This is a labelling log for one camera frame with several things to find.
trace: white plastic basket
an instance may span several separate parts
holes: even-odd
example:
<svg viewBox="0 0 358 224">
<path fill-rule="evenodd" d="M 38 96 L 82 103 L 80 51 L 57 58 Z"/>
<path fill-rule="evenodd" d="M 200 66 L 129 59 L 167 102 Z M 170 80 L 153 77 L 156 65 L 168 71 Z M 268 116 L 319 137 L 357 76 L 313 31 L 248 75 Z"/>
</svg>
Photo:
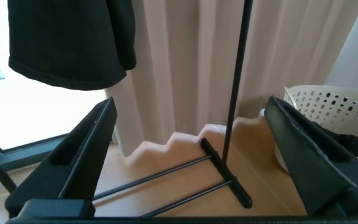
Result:
<svg viewBox="0 0 358 224">
<path fill-rule="evenodd" d="M 309 120 L 335 133 L 358 136 L 358 132 L 349 133 L 349 130 L 358 130 L 357 124 L 352 122 L 358 116 L 358 90 L 320 85 L 284 87 L 284 90 L 283 99 Z M 277 145 L 275 155 L 280 165 L 286 169 Z"/>
</svg>

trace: basket handle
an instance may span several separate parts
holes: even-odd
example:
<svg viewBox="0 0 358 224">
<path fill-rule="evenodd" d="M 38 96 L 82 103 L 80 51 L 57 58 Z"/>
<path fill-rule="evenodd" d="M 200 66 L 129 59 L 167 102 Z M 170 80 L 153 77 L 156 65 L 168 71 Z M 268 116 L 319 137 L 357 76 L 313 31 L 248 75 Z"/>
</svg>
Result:
<svg viewBox="0 0 358 224">
<path fill-rule="evenodd" d="M 292 106 L 297 110 L 298 107 L 296 106 L 295 99 L 291 96 L 290 90 L 285 86 L 284 93 L 288 95 L 289 99 L 291 100 Z"/>
</svg>

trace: beige curtain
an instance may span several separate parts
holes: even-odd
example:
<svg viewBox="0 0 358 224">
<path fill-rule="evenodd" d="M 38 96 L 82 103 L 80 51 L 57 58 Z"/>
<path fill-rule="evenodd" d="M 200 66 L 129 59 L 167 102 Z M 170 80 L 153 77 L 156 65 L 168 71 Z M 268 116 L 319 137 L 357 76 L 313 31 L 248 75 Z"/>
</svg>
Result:
<svg viewBox="0 0 358 224">
<path fill-rule="evenodd" d="M 225 124 L 242 0 L 133 0 L 137 66 L 107 89 L 125 156 L 174 131 Z M 358 15 L 358 0 L 255 0 L 237 104 L 254 117 L 283 86 L 323 84 Z"/>
</svg>

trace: window pane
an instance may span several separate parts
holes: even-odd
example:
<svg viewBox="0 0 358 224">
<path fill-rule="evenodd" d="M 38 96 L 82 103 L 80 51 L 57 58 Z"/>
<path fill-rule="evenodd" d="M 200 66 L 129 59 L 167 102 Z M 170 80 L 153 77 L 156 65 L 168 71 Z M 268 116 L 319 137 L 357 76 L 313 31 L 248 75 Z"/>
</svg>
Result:
<svg viewBox="0 0 358 224">
<path fill-rule="evenodd" d="M 7 1 L 0 0 L 0 147 L 9 149 L 71 131 L 104 91 L 75 91 L 30 80 L 8 67 Z"/>
</svg>

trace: black shirt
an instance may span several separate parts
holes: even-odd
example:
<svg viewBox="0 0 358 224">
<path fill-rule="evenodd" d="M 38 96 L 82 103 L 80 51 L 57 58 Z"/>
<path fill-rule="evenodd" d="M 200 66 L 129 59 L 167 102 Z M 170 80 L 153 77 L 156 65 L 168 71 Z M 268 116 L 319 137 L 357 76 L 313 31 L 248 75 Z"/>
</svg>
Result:
<svg viewBox="0 0 358 224">
<path fill-rule="evenodd" d="M 130 0 L 8 0 L 9 66 L 40 82 L 100 90 L 135 67 Z"/>
</svg>

